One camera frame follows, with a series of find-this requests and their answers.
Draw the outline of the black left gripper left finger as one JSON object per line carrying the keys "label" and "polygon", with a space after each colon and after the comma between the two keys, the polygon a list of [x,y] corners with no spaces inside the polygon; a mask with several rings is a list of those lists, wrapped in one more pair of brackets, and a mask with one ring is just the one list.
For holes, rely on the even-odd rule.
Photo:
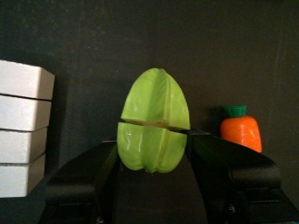
{"label": "black left gripper left finger", "polygon": [[50,176],[37,224],[112,224],[118,165],[114,141],[73,158]]}

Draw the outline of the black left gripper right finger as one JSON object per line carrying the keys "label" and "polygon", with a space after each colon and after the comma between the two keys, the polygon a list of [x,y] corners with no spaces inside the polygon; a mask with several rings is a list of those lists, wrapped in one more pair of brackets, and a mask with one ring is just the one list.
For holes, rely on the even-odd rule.
{"label": "black left gripper right finger", "polygon": [[186,155],[209,224],[299,224],[274,162],[213,135],[186,132]]}

